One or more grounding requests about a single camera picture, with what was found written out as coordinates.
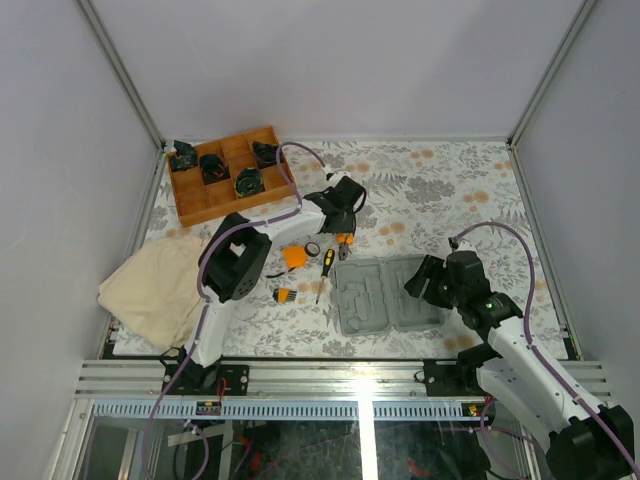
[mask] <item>floral tablecloth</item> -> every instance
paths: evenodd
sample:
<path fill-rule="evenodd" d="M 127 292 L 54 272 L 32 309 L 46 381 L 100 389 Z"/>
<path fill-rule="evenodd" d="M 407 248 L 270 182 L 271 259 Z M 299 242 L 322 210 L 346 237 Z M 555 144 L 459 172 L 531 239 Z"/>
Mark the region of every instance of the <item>floral tablecloth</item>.
<path fill-rule="evenodd" d="M 536 295 L 532 327 L 557 358 L 566 358 L 558 320 L 537 258 L 529 224 L 506 146 L 501 142 L 308 142 L 336 169 L 347 169 L 368 192 L 357 216 L 351 259 L 404 254 L 450 253 L 447 237 L 473 223 L 496 220 L 522 233 L 536 257 Z M 301 193 L 326 187 L 320 166 L 304 151 L 289 147 L 286 156 Z M 245 215 L 272 214 L 295 205 L 293 197 L 256 207 Z M 147 240 L 175 235 L 210 238 L 222 219 L 185 229 L 180 226 L 165 171 L 146 235 Z M 467 237 L 475 244 L 492 288 L 510 295 L 524 309 L 528 267 L 521 246 L 508 233 L 478 229 Z M 308 239 L 300 239 L 298 244 Z M 322 251 L 335 247 L 332 235 L 316 235 Z M 267 259 L 265 273 L 284 269 L 280 250 Z M 224 344 L 230 356 L 355 358 L 448 358 L 479 338 L 455 312 L 431 330 L 345 337 L 331 298 L 335 280 L 318 305 L 321 256 L 278 279 L 262 278 L 235 314 Z M 276 287 L 298 291 L 296 301 L 276 304 Z M 126 327 L 118 333 L 116 355 L 159 353 Z"/>

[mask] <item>wooden compartment box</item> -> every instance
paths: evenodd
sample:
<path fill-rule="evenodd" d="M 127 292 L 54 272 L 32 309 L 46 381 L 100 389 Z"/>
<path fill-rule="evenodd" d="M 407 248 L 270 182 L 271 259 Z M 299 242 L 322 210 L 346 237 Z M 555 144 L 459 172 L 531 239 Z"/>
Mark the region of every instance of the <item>wooden compartment box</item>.
<path fill-rule="evenodd" d="M 178 218 L 183 226 L 190 227 L 293 195 L 291 187 L 282 178 L 280 169 L 277 165 L 273 165 L 260 169 L 264 181 L 264 192 L 249 197 L 237 197 L 233 188 L 237 176 L 245 168 L 258 168 L 252 150 L 254 141 L 271 145 L 280 143 L 273 127 L 269 126 L 196 145 L 198 166 L 181 172 L 171 171 L 171 158 L 175 153 L 167 155 L 171 185 L 178 207 Z M 200 170 L 200 158 L 208 153 L 215 153 L 222 159 L 225 166 L 229 168 L 231 178 L 205 185 Z M 284 155 L 282 160 L 287 176 L 295 184 Z"/>

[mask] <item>cable connector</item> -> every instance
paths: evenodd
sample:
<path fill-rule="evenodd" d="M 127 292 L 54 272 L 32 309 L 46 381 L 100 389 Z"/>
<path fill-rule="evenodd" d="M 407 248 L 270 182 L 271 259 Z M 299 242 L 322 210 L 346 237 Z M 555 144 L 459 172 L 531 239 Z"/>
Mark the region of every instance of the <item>cable connector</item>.
<path fill-rule="evenodd" d="M 338 184 L 338 182 L 342 180 L 344 177 L 351 178 L 351 173 L 348 172 L 347 170 L 333 171 L 331 170 L 331 167 L 328 165 L 323 167 L 322 170 L 325 172 L 325 178 L 327 179 L 327 182 L 329 182 L 329 185 L 333 187 L 335 187 Z"/>
<path fill-rule="evenodd" d="M 454 252 L 460 248 L 460 240 L 458 239 L 458 237 L 449 237 L 449 246 L 451 247 L 451 250 L 453 250 Z"/>

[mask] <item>gray foam tray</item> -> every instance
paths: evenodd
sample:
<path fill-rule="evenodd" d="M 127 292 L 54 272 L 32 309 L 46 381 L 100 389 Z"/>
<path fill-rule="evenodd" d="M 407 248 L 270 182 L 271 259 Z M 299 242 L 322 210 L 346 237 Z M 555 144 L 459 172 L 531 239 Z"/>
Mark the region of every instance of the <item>gray foam tray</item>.
<path fill-rule="evenodd" d="M 424 255 L 338 262 L 336 300 L 345 336 L 426 330 L 442 325 L 441 309 L 410 297 L 404 284 Z"/>

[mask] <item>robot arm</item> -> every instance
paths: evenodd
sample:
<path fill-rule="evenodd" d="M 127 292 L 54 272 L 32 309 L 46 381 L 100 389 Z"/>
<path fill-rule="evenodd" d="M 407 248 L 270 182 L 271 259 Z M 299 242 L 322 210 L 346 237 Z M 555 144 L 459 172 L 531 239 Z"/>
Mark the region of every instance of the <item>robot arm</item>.
<path fill-rule="evenodd" d="M 449 381 L 466 391 L 479 387 L 504 404 L 547 452 L 556 480 L 615 480 L 629 475 L 630 467 L 613 442 L 536 358 L 526 339 L 522 312 L 507 295 L 491 291 L 475 252 L 454 251 L 446 262 L 427 255 L 405 290 L 432 305 L 456 308 L 464 324 L 478 333 L 484 343 L 460 352 Z M 603 405 L 539 342 L 536 346 L 633 454 L 633 422 L 626 411 Z M 427 376 L 433 374 L 425 367 Z"/>
<path fill-rule="evenodd" d="M 188 374 L 199 384 L 211 378 L 209 367 L 222 355 L 222 344 L 229 322 L 240 300 L 256 286 L 264 263 L 273 248 L 297 238 L 316 233 L 353 233 L 355 213 L 365 200 L 365 189 L 346 173 L 328 175 L 329 186 L 322 192 L 306 195 L 296 215 L 273 222 L 273 219 L 252 218 L 252 222 L 267 220 L 258 227 L 243 228 L 227 236 L 215 249 L 204 266 L 203 289 L 211 298 L 208 314 L 196 340 L 196 329 L 185 344 L 189 351 L 194 343 Z M 225 232 L 249 220 L 239 213 L 228 215 L 211 242 Z"/>

